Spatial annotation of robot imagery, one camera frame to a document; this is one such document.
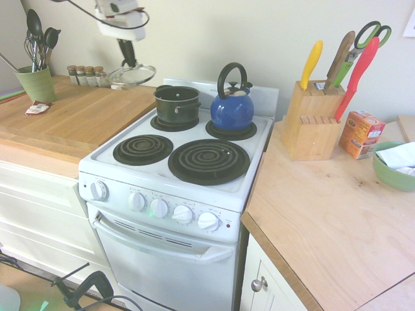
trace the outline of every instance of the red knife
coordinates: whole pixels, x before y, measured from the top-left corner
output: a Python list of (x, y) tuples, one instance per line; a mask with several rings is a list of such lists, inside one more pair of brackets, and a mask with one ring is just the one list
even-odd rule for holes
[(370, 40), (369, 44), (364, 49), (361, 57), (357, 61), (356, 66), (350, 76), (348, 90), (346, 91), (346, 94), (344, 94), (342, 102), (340, 103), (340, 105), (338, 106), (335, 112), (335, 118), (337, 122), (340, 120), (344, 111), (348, 107), (348, 104), (353, 98), (354, 94), (357, 92), (357, 84), (359, 83), (359, 80), (361, 79), (366, 69), (369, 67), (372, 60), (374, 60), (374, 57), (376, 55), (378, 48), (379, 48), (379, 37), (373, 37), (372, 40)]

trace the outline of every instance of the whisk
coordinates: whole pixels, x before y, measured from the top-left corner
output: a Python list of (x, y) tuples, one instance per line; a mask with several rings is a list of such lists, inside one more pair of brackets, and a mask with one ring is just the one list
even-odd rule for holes
[(46, 55), (45, 45), (43, 44), (42, 39), (28, 36), (25, 38), (24, 47), (26, 54), (34, 64), (35, 71), (41, 70)]

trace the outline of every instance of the knife block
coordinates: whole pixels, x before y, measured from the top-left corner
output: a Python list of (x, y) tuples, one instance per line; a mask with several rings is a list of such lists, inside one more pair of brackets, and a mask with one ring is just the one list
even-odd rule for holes
[(338, 138), (341, 123), (334, 119), (343, 99), (341, 86), (318, 90), (309, 81), (304, 91), (297, 81), (285, 116), (281, 140), (292, 160), (327, 160)]

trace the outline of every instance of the baking soda box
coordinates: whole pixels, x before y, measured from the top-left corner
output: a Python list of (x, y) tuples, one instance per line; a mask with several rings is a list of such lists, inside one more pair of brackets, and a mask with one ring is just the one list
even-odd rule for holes
[(373, 149), (385, 128), (385, 122), (365, 111), (349, 113), (338, 144), (355, 159), (373, 156)]

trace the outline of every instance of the scissors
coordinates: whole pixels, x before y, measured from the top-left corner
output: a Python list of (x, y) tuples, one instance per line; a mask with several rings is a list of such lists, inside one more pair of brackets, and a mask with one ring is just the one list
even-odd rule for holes
[[(362, 35), (370, 28), (375, 26), (375, 28), (372, 30), (372, 32), (369, 34), (368, 38), (366, 39), (365, 42), (363, 43), (359, 43), (360, 38), (362, 37)], [(355, 47), (348, 53), (348, 55), (346, 56), (346, 60), (344, 61), (344, 63), (342, 64), (342, 67), (340, 68), (340, 70), (338, 71), (338, 74), (336, 76), (336, 78), (334, 79), (332, 85), (334, 87), (338, 87), (340, 85), (340, 83), (343, 81), (344, 77), (347, 75), (348, 71), (350, 70), (350, 68), (353, 65), (353, 62), (357, 59), (357, 57), (363, 52), (364, 48), (367, 46), (367, 44), (369, 44), (370, 40), (373, 37), (379, 37), (379, 35), (383, 32), (386, 31), (385, 36), (383, 37), (383, 39), (379, 42), (379, 47), (381, 47), (382, 45), (384, 45), (386, 43), (386, 41), (388, 41), (390, 34), (392, 33), (392, 28), (390, 28), (389, 26), (383, 25), (381, 26), (380, 22), (378, 21), (371, 21), (370, 23), (366, 24), (361, 31), (359, 31), (359, 33), (356, 36), (355, 39)]]

